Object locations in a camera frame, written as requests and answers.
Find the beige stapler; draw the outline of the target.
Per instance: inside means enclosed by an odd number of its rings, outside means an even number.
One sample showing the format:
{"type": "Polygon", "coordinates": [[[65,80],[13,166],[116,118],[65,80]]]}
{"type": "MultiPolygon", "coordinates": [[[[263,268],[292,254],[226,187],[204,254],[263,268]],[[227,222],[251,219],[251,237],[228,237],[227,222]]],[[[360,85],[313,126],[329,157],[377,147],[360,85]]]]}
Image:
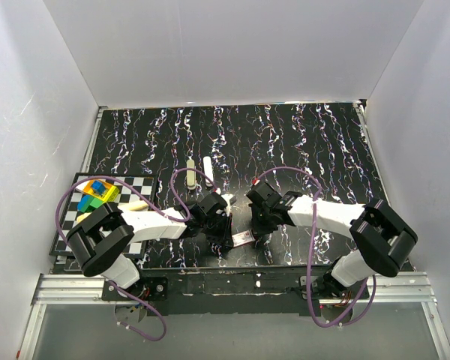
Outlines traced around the beige stapler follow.
{"type": "Polygon", "coordinates": [[[187,160],[187,171],[186,171],[186,184],[189,191],[193,191],[197,186],[196,173],[195,173],[195,162],[193,159],[189,158],[187,160]]]}

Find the white stapler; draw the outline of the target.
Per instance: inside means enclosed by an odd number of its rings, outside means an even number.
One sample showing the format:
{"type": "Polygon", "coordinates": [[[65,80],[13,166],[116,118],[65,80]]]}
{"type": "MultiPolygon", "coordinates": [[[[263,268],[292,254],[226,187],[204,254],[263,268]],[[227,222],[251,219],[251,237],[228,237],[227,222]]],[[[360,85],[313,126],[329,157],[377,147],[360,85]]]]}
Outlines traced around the white stapler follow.
{"type": "Polygon", "coordinates": [[[205,156],[202,159],[203,172],[205,173],[205,185],[207,188],[211,188],[214,183],[212,159],[209,156],[205,156]]]}

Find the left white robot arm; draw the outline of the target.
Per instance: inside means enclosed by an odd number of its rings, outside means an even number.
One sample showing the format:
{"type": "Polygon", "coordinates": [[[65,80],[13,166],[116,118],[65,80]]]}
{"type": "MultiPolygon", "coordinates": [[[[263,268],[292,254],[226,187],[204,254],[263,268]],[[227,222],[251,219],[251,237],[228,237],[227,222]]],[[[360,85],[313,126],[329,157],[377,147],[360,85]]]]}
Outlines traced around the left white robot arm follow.
{"type": "Polygon", "coordinates": [[[102,275],[118,285],[126,299],[138,299],[144,281],[137,266],[125,257],[133,243],[158,239],[187,239],[203,234],[211,243],[233,246],[232,194],[211,192],[200,201],[156,211],[125,211],[115,203],[95,209],[67,233],[68,246],[86,277],[102,275]]]}

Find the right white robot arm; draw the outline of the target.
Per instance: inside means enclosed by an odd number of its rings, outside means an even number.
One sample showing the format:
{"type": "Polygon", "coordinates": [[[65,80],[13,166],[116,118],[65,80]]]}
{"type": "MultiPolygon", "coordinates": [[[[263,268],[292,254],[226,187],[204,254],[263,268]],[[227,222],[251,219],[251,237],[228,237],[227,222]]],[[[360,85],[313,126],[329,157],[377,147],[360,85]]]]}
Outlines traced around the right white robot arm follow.
{"type": "Polygon", "coordinates": [[[295,191],[281,195],[265,181],[256,181],[247,198],[257,237],[289,225],[316,226],[353,239],[356,249],[340,256],[322,277],[312,281],[313,293],[338,299],[375,274],[393,278],[418,242],[416,232],[383,199],[373,198],[364,205],[315,201],[295,191]]]}

